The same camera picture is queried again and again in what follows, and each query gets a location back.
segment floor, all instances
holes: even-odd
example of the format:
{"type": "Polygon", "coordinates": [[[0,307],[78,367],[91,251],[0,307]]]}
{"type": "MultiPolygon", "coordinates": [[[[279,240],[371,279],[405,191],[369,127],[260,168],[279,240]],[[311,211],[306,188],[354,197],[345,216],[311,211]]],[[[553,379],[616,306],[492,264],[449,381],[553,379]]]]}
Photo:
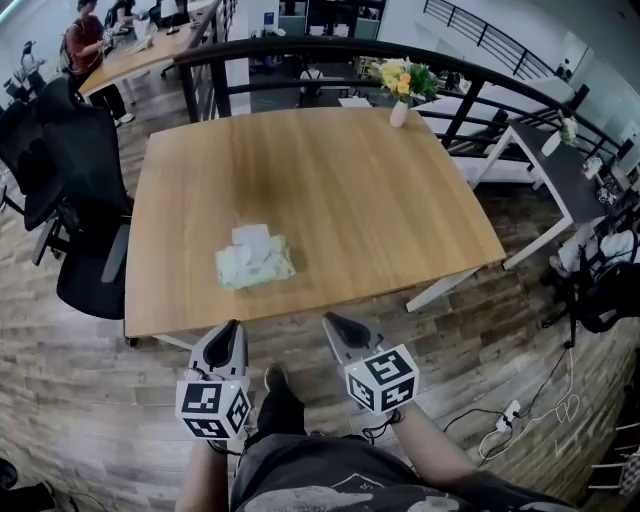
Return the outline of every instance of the floor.
{"type": "MultiPolygon", "coordinates": [[[[134,108],[135,122],[118,131],[131,194],[148,135],[187,121],[175,75],[162,82],[152,73],[135,85],[146,99],[134,108]]],[[[15,188],[10,193],[18,197],[15,188]]],[[[477,193],[508,253],[559,217],[544,191],[481,185],[477,193]]],[[[12,211],[0,214],[0,456],[13,461],[24,482],[51,482],[61,502],[70,492],[82,511],[100,510],[96,499],[109,511],[173,510],[191,446],[173,412],[187,352],[151,339],[129,348],[121,323],[62,303],[55,293],[59,262],[49,254],[40,267],[31,264],[36,237],[12,211]]],[[[420,289],[335,310],[379,322],[388,338],[407,345],[422,372],[418,402],[444,427],[472,407],[502,410],[513,399],[528,404],[549,375],[568,325],[540,328],[553,307],[539,283],[548,254],[510,272],[499,265],[483,269],[415,313],[403,305],[420,289]]],[[[264,398],[264,369],[281,360],[307,405],[310,430],[346,434],[379,424],[346,396],[320,315],[246,324],[253,402],[259,406],[264,398]]],[[[573,392],[581,404],[573,421],[547,417],[485,467],[517,484],[579,500],[590,464],[611,439],[622,388],[633,370],[637,332],[631,320],[602,335],[579,329],[573,392]]],[[[543,390],[533,416],[554,407],[567,391],[566,363],[543,390]]],[[[479,461],[478,444],[494,423],[495,417],[474,413],[449,434],[479,461]]],[[[380,445],[401,455],[391,435],[380,445]]]]}

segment staircase railing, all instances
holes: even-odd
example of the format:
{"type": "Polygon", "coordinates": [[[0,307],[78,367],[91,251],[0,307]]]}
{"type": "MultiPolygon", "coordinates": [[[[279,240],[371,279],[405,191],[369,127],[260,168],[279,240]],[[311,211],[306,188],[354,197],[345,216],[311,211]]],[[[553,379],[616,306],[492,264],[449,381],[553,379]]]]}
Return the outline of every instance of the staircase railing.
{"type": "Polygon", "coordinates": [[[533,80],[555,71],[518,41],[474,14],[445,0],[426,0],[424,12],[445,23],[504,64],[516,78],[533,80]]]}
{"type": "MultiPolygon", "coordinates": [[[[299,55],[306,59],[313,59],[317,62],[348,62],[353,61],[357,57],[372,58],[410,58],[412,62],[426,64],[439,70],[448,70],[456,73],[462,73],[471,81],[471,86],[466,93],[439,90],[439,96],[448,96],[460,99],[459,106],[454,113],[419,111],[420,115],[427,118],[448,119],[450,123],[444,133],[436,133],[441,139],[444,147],[449,149],[453,156],[455,151],[451,148],[453,141],[477,142],[479,144],[493,143],[494,140],[487,137],[473,136],[461,134],[460,128],[465,123],[477,124],[479,126],[487,126],[498,129],[498,132],[507,128],[504,121],[496,121],[483,119],[470,115],[474,105],[486,105],[498,110],[520,116],[521,119],[531,120],[540,126],[548,126],[551,129],[560,128],[560,124],[556,119],[548,118],[548,116],[539,116],[532,114],[513,105],[500,103],[494,100],[479,96],[483,86],[488,84],[503,87],[509,91],[513,91],[525,98],[534,100],[540,104],[540,109],[547,107],[553,111],[562,111],[565,116],[574,116],[578,124],[582,127],[581,133],[578,134],[578,149],[585,155],[602,151],[609,155],[615,154],[620,145],[598,127],[590,123],[588,120],[575,112],[579,101],[570,104],[562,104],[553,98],[529,87],[528,85],[509,78],[501,73],[497,73],[487,68],[471,64],[469,62],[455,59],[440,53],[421,50],[410,46],[397,45],[381,41],[368,41],[364,39],[352,39],[343,37],[265,37],[259,39],[243,39],[228,43],[221,43],[210,46],[203,46],[187,50],[175,59],[176,64],[180,67],[183,74],[188,74],[191,68],[196,66],[208,65],[211,68],[214,88],[214,99],[217,113],[220,117],[231,115],[230,96],[247,92],[273,90],[273,89],[295,89],[303,86],[315,85],[316,87],[356,87],[379,89],[380,83],[371,79],[358,80],[327,80],[327,79],[311,79],[299,80],[291,78],[287,80],[273,80],[268,82],[254,82],[245,85],[229,86],[227,84],[225,64],[229,60],[244,58],[263,58],[265,56],[274,55],[299,55]]],[[[187,106],[189,107],[189,115],[192,122],[197,122],[198,112],[193,108],[194,90],[185,85],[185,95],[187,95],[187,106]]],[[[585,91],[579,91],[576,95],[577,100],[584,99],[585,91]]],[[[485,154],[479,153],[474,155],[465,154],[464,156],[475,156],[484,158],[485,154]]]]}
{"type": "MultiPolygon", "coordinates": [[[[206,48],[227,42],[237,4],[238,0],[215,0],[199,20],[200,26],[187,41],[187,49],[206,48]]],[[[194,112],[198,121],[211,119],[215,113],[215,104],[210,67],[203,64],[189,69],[180,68],[180,77],[189,111],[194,112]]]]}

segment power strip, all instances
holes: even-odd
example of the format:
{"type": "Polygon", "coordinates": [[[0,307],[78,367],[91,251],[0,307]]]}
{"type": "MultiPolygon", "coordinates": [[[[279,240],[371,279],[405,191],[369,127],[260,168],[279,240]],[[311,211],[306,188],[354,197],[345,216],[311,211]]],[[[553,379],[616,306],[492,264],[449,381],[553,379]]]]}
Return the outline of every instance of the power strip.
{"type": "Polygon", "coordinates": [[[505,416],[509,423],[513,423],[513,420],[516,418],[516,413],[518,412],[520,412],[520,403],[517,400],[514,400],[502,413],[503,416],[500,416],[498,421],[496,421],[496,430],[498,432],[505,432],[509,428],[509,425],[505,422],[505,416]]]}

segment office chair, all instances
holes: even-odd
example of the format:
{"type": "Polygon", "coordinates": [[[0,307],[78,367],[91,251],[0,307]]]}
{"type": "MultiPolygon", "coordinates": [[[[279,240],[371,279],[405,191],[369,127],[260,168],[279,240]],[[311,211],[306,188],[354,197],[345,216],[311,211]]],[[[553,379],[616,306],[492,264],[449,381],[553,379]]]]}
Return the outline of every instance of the office chair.
{"type": "Polygon", "coordinates": [[[574,346],[577,323],[593,333],[606,332],[621,318],[640,317],[637,290],[640,287],[640,264],[631,263],[638,251],[638,236],[630,261],[602,265],[593,270],[601,257],[588,260],[583,249],[580,253],[580,270],[569,277],[550,271],[542,278],[544,285],[553,286],[555,302],[564,302],[565,308],[557,315],[542,322],[548,328],[569,315],[571,337],[574,346]]]}
{"type": "MultiPolygon", "coordinates": [[[[47,84],[36,115],[68,205],[59,220],[69,242],[58,296],[88,315],[122,320],[133,200],[122,181],[113,119],[103,108],[79,103],[66,77],[47,84]]],[[[55,236],[55,227],[47,228],[55,236]]]]}
{"type": "Polygon", "coordinates": [[[15,101],[0,116],[0,160],[25,195],[24,211],[5,196],[4,189],[0,200],[23,215],[27,231],[53,215],[64,198],[62,182],[42,139],[42,126],[35,117],[36,101],[15,101]]]}

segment leg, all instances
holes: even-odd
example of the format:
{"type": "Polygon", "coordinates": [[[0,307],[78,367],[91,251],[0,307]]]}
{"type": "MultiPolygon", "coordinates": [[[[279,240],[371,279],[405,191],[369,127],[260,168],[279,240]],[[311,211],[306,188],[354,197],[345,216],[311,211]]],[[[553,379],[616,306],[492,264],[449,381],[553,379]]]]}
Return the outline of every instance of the leg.
{"type": "Polygon", "coordinates": [[[464,272],[460,272],[459,274],[443,277],[439,281],[432,284],[425,291],[423,291],[420,295],[407,302],[407,311],[411,313],[412,311],[420,309],[422,306],[426,306],[427,304],[429,304],[429,302],[440,297],[440,295],[449,291],[451,288],[464,281],[470,275],[475,274],[479,269],[480,267],[476,267],[470,270],[465,270],[464,272]]]}
{"type": "Polygon", "coordinates": [[[122,81],[122,87],[124,88],[124,91],[127,93],[127,96],[129,97],[129,102],[132,105],[135,105],[137,103],[136,101],[136,95],[133,92],[133,88],[131,87],[131,83],[129,82],[128,78],[125,78],[122,81]]]}
{"type": "Polygon", "coordinates": [[[269,394],[258,415],[258,433],[247,440],[247,448],[271,434],[306,435],[304,404],[289,388],[284,370],[279,365],[270,366],[265,383],[269,394]]]}
{"type": "Polygon", "coordinates": [[[505,270],[509,270],[510,268],[516,266],[525,258],[531,256],[534,252],[536,252],[540,247],[548,244],[551,240],[557,237],[560,233],[562,233],[565,229],[573,224],[573,219],[571,217],[563,217],[558,221],[551,229],[547,230],[545,233],[536,238],[533,242],[527,245],[520,252],[514,254],[511,258],[504,262],[502,265],[505,270]]]}
{"type": "Polygon", "coordinates": [[[109,105],[109,110],[111,110],[114,119],[120,119],[127,113],[126,109],[124,108],[124,101],[122,100],[120,91],[115,85],[111,84],[102,89],[100,92],[109,105]]]}
{"type": "Polygon", "coordinates": [[[10,491],[0,490],[0,503],[3,510],[20,510],[21,512],[40,512],[53,510],[56,507],[44,484],[10,491]]]}
{"type": "Polygon", "coordinates": [[[500,140],[498,141],[496,146],[491,150],[491,153],[489,153],[489,156],[487,157],[487,161],[484,164],[484,169],[482,169],[482,172],[480,172],[480,174],[476,177],[475,180],[469,183],[472,189],[475,189],[478,186],[478,183],[480,183],[480,181],[482,180],[482,176],[484,176],[484,174],[489,169],[491,169],[491,166],[498,160],[498,158],[500,158],[500,155],[504,152],[504,150],[507,149],[509,142],[511,142],[512,133],[513,133],[513,129],[509,127],[507,128],[507,131],[504,132],[502,137],[500,137],[500,140]]]}

